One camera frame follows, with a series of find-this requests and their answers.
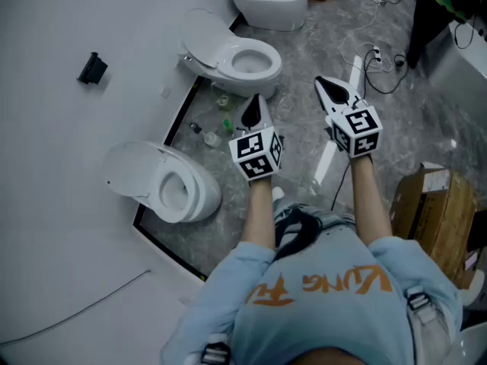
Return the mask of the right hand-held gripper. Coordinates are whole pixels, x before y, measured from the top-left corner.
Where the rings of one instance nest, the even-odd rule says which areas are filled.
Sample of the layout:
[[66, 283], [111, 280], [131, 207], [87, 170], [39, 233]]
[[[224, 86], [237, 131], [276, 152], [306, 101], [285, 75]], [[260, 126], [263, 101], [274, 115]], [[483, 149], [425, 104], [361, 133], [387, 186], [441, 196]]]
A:
[[[330, 114], [326, 121], [331, 128], [331, 138], [349, 158], [369, 155], [380, 147], [383, 126], [377, 111], [362, 100], [355, 87], [326, 76], [316, 76], [314, 87], [323, 110]], [[346, 107], [336, 112], [342, 105]]]

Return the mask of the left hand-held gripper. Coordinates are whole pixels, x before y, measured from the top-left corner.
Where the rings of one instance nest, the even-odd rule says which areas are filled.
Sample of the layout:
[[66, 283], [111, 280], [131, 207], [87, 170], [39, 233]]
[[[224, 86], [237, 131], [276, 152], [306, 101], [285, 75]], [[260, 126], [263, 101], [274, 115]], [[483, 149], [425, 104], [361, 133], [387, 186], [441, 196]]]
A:
[[236, 168], [246, 181], [276, 174], [281, 168], [283, 144], [273, 125], [265, 98], [254, 94], [237, 108], [234, 127], [247, 133], [228, 142]]

